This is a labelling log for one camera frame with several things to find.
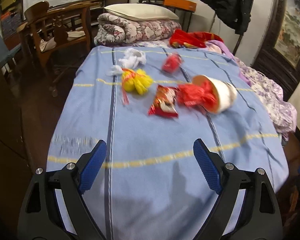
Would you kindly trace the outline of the white paper cup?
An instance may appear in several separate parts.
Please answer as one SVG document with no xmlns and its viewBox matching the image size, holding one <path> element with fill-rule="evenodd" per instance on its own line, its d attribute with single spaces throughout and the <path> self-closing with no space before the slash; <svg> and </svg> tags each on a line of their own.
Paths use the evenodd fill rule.
<svg viewBox="0 0 300 240">
<path fill-rule="evenodd" d="M 203 107 L 209 113 L 219 114 L 230 108 L 237 99 L 237 89 L 228 82 L 217 80 L 205 75 L 197 75 L 192 79 L 194 85 L 209 88 L 214 96 L 214 103 L 204 103 Z"/>
</svg>

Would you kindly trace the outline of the red snack wrapper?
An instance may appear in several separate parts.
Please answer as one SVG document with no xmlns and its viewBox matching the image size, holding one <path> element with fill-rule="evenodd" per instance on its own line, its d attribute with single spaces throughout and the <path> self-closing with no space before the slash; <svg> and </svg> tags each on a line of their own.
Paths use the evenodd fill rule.
<svg viewBox="0 0 300 240">
<path fill-rule="evenodd" d="M 177 118 L 175 109 L 178 88 L 158 85 L 148 115 L 159 115 L 165 118 Z"/>
</svg>

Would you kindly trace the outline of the yellow plastic bag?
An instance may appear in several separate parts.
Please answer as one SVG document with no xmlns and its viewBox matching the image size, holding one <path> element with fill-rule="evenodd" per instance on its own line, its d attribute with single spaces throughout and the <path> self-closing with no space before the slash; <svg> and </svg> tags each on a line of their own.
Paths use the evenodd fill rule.
<svg viewBox="0 0 300 240">
<path fill-rule="evenodd" d="M 143 69 L 123 69 L 122 88 L 125 92 L 137 92 L 139 95 L 146 94 L 153 83 L 153 79 Z"/>
</svg>

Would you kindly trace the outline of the light blue checked bedsheet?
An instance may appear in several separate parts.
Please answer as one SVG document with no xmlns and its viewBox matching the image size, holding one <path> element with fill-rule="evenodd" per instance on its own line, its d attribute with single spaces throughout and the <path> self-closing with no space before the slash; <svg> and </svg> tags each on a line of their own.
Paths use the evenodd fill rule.
<svg viewBox="0 0 300 240">
<path fill-rule="evenodd" d="M 107 239 L 193 239 L 217 194 L 210 190 L 193 155 L 202 139 L 208 149 L 237 168 L 265 170 L 275 191 L 289 175 L 274 125 L 256 94 L 225 55 L 178 49 L 175 74 L 161 66 L 171 49 L 143 48 L 143 69 L 154 80 L 144 96 L 122 102 L 121 79 L 109 72 L 123 47 L 95 47 L 80 66 L 51 139 L 47 170 L 59 170 L 90 152 L 99 140 L 107 157 L 83 198 Z M 175 87 L 197 75 L 232 84 L 234 104 L 214 115 L 183 106 L 177 118 L 149 115 L 158 85 Z"/>
</svg>

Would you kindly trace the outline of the brown wooden cabinet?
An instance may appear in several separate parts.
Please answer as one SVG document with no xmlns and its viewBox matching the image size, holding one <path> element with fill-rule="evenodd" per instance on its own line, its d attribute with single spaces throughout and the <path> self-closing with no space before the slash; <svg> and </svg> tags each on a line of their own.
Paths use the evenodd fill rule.
<svg viewBox="0 0 300 240">
<path fill-rule="evenodd" d="M 0 68 L 0 227 L 12 232 L 32 177 L 21 124 L 21 110 Z"/>
</svg>

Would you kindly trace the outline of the purple floral duvet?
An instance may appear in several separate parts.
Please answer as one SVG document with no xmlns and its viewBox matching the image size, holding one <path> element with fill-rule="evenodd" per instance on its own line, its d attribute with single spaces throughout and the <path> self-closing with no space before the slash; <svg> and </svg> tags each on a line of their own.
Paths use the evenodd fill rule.
<svg viewBox="0 0 300 240">
<path fill-rule="evenodd" d="M 277 133 L 288 141 L 289 135 L 295 133 L 297 127 L 296 108 L 291 103 L 285 102 L 283 89 L 275 81 L 246 66 L 239 58 L 235 60 L 248 85 L 266 108 Z"/>
</svg>

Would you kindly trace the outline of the white crumpled tissue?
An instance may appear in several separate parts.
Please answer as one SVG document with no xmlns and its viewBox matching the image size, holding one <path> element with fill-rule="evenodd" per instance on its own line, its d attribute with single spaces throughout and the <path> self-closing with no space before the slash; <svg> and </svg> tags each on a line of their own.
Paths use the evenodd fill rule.
<svg viewBox="0 0 300 240">
<path fill-rule="evenodd" d="M 124 51 L 124 57 L 119 59 L 122 68 L 135 69 L 140 64 L 146 64 L 146 54 L 143 51 L 134 48 L 128 48 Z"/>
</svg>

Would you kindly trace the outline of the lilac garment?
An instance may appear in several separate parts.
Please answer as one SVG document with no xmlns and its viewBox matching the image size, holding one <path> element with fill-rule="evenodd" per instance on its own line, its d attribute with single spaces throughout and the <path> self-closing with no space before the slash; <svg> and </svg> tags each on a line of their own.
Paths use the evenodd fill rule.
<svg viewBox="0 0 300 240">
<path fill-rule="evenodd" d="M 228 58 L 236 61 L 236 58 L 234 57 L 234 55 L 230 52 L 230 50 L 227 48 L 227 46 L 222 41 L 209 40 L 209 41 L 205 42 L 205 45 L 209 51 L 214 51 L 216 53 L 225 55 Z"/>
</svg>

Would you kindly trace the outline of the folded floral grey quilt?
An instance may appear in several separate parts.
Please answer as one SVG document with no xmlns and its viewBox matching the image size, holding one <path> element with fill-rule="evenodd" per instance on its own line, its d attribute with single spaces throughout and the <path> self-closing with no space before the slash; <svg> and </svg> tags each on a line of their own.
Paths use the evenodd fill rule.
<svg viewBox="0 0 300 240">
<path fill-rule="evenodd" d="M 174 20 L 132 21 L 110 13 L 98 17 L 95 45 L 122 46 L 138 42 L 165 40 L 181 25 Z"/>
</svg>

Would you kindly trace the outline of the red patterned blanket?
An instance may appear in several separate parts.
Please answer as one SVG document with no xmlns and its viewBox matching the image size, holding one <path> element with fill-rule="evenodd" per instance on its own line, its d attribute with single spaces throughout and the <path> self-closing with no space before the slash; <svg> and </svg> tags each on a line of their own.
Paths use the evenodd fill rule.
<svg viewBox="0 0 300 240">
<path fill-rule="evenodd" d="M 173 48 L 205 48 L 205 42 L 213 40 L 223 42 L 218 35 L 213 33 L 204 31 L 187 33 L 181 29 L 177 29 L 170 37 L 169 44 Z"/>
</svg>

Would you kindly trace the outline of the dark carved framed painting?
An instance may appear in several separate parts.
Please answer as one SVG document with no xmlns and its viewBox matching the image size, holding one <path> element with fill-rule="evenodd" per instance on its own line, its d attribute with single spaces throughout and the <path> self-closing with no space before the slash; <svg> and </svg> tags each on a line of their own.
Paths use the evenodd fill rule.
<svg viewBox="0 0 300 240">
<path fill-rule="evenodd" d="M 300 0 L 274 0 L 253 68 L 275 81 L 288 100 L 300 82 Z"/>
</svg>

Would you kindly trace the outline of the blue chair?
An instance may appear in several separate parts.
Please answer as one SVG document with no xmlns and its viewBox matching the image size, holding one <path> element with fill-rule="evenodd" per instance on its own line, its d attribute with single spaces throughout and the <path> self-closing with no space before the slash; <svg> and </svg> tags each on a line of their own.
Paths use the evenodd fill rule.
<svg viewBox="0 0 300 240">
<path fill-rule="evenodd" d="M 13 67 L 9 66 L 9 63 L 13 63 L 17 66 L 14 59 L 15 55 L 21 50 L 21 44 L 16 45 L 14 48 L 9 50 L 0 36 L 0 69 L 5 78 L 12 72 Z"/>
</svg>

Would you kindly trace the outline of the wooden desk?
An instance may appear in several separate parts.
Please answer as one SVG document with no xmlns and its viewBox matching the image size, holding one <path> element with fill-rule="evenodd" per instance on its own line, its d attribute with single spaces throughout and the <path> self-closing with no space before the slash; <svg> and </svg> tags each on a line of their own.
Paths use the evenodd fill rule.
<svg viewBox="0 0 300 240">
<path fill-rule="evenodd" d="M 32 33 L 32 25 L 36 28 L 39 40 L 48 41 L 52 37 L 64 42 L 67 31 L 87 29 L 91 32 L 90 12 L 102 12 L 106 0 L 81 0 L 57 6 L 41 1 L 29 7 L 24 12 L 25 21 L 17 28 L 21 42 L 27 42 Z"/>
</svg>

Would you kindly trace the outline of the cream pillow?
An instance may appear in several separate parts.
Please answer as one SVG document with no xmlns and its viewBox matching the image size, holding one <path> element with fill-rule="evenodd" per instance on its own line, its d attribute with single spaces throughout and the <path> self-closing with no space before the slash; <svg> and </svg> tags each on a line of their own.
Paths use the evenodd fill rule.
<svg viewBox="0 0 300 240">
<path fill-rule="evenodd" d="M 108 13 L 132 21 L 179 20 L 179 17 L 169 9 L 152 4 L 121 3 L 104 8 Z"/>
</svg>

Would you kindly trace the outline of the orange box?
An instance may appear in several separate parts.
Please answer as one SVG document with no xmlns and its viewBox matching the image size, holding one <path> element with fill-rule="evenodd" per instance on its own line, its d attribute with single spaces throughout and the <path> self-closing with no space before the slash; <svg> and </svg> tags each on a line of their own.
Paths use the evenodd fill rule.
<svg viewBox="0 0 300 240">
<path fill-rule="evenodd" d="M 188 0 L 164 0 L 164 5 L 190 12 L 195 12 L 197 4 Z"/>
</svg>

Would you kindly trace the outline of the bookshelf with boxes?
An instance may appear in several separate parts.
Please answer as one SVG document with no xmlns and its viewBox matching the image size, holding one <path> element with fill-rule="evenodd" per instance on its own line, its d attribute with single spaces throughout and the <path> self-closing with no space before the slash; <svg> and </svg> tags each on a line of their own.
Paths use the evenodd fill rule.
<svg viewBox="0 0 300 240">
<path fill-rule="evenodd" d="M 17 32 L 23 22 L 23 0 L 0 0 L 0 25 L 4 39 Z"/>
</svg>

